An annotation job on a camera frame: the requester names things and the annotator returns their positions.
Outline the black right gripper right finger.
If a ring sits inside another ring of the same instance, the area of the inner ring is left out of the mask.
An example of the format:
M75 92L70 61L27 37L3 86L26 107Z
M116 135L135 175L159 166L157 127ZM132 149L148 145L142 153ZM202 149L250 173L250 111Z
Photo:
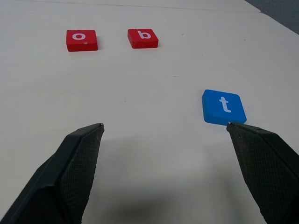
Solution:
M299 155L276 133L229 123L244 181L267 224L299 224Z

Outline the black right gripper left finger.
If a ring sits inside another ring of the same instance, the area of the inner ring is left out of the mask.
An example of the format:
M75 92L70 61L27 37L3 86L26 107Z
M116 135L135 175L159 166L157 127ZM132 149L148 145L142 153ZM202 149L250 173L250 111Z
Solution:
M32 175L0 224L82 224L96 170L102 123L68 134Z

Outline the blue letter t tile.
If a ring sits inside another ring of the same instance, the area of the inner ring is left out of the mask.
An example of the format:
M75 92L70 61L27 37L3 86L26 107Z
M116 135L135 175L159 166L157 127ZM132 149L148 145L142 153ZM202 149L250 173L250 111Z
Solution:
M205 90L202 95L204 121L224 125L247 121L241 98L237 94Z

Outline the red letter o tile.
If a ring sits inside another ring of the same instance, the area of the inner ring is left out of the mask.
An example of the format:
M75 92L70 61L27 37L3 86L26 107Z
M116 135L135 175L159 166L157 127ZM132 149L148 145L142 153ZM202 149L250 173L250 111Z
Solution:
M95 30L67 30L66 46L69 52L97 51L98 42Z

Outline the red letter b tile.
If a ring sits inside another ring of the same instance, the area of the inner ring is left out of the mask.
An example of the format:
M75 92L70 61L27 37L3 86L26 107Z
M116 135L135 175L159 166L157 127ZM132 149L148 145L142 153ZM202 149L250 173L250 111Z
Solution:
M133 49L157 48L159 42L152 29L128 29L128 40Z

